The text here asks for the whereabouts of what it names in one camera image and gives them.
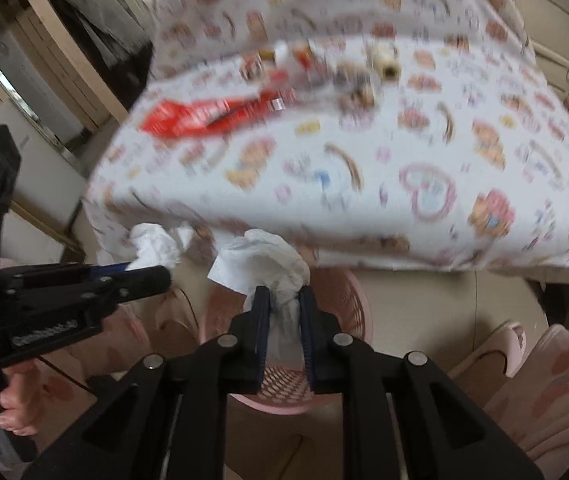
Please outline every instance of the white bedsheet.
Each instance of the white bedsheet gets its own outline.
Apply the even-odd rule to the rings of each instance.
[[[233,37],[212,40],[223,7]],[[156,73],[270,43],[283,35],[284,14],[291,22],[304,11],[314,27],[303,34],[330,64],[365,62],[375,44],[397,53],[402,77],[385,86],[375,112],[300,107],[224,139],[179,142],[139,130],[157,103],[247,95],[259,83],[245,82],[245,58],[231,56],[150,84],[87,192],[107,251],[127,257],[128,229],[141,221],[187,220],[207,259],[230,234],[261,228],[319,266],[569,269],[569,115],[536,69],[510,0],[156,0],[156,8]],[[261,16],[260,34],[249,19],[241,33],[237,15],[247,12]],[[180,34],[166,33],[170,23]],[[202,24],[211,27],[200,34]]]

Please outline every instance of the cartoon print fabric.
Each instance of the cartoon print fabric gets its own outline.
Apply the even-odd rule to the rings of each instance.
[[[484,411],[547,480],[561,478],[569,467],[569,331],[549,327]]]
[[[107,251],[129,256],[137,223],[186,220],[205,260],[229,232],[261,228],[319,266],[569,268],[569,114],[535,66],[511,0],[199,1],[156,0],[162,24],[210,57],[152,82],[94,172],[85,206]],[[200,16],[223,31],[215,49]],[[271,47],[258,49],[264,37]],[[372,110],[300,106],[209,139],[138,129],[162,100],[255,94],[274,48],[287,48],[272,44],[282,37],[292,48],[308,37],[332,66],[384,49],[399,80],[382,84]],[[155,67],[175,74],[192,58],[171,45],[173,58],[156,41]],[[215,59],[232,51],[241,52]]]
[[[152,0],[151,10],[158,78],[277,40],[342,34],[446,40],[462,51],[486,43],[535,59],[512,0]]]

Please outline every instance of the white door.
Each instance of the white door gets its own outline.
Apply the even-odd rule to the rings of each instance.
[[[515,0],[525,20],[538,65],[549,85],[564,98],[569,92],[569,0]]]
[[[16,182],[17,202],[58,232],[67,227],[87,186],[71,167],[24,117],[13,102],[0,105],[0,124],[6,124],[22,156]]]

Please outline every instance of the metal screw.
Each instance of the metal screw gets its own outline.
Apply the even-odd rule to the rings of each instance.
[[[218,345],[222,348],[233,348],[238,344],[238,338],[233,334],[223,334],[218,338]]]
[[[164,363],[164,359],[161,355],[158,354],[150,354],[147,355],[143,360],[142,364],[145,365],[149,370],[155,370],[156,368],[160,368]]]
[[[333,336],[333,342],[335,344],[337,344],[338,346],[349,346],[349,345],[351,345],[351,343],[354,342],[354,338],[352,336],[350,336],[349,334],[345,334],[344,332],[341,332],[341,333]]]
[[[412,352],[407,357],[408,361],[414,366],[424,366],[429,361],[429,358],[422,352]]]

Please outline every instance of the white tissue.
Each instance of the white tissue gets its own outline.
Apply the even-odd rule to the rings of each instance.
[[[157,224],[136,225],[129,234],[129,240],[136,248],[136,259],[126,270],[164,266],[173,272],[193,236],[194,229],[186,222],[168,232]]]
[[[267,364],[303,370],[298,292],[309,283],[309,267],[293,247],[279,236],[252,229],[220,250],[209,279],[245,294],[245,312],[257,286],[270,288]]]

